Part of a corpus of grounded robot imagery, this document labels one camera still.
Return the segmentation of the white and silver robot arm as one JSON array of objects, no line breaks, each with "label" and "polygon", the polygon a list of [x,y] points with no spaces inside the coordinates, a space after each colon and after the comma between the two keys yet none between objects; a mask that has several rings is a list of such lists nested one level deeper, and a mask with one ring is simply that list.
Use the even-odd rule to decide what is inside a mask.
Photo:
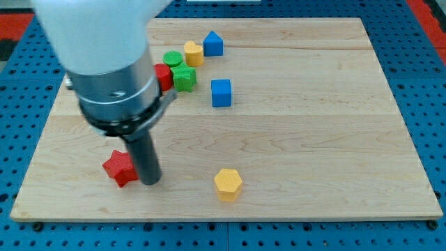
[{"label": "white and silver robot arm", "polygon": [[153,127],[162,97],[146,25],[170,0],[32,0],[85,119],[108,135]]}]

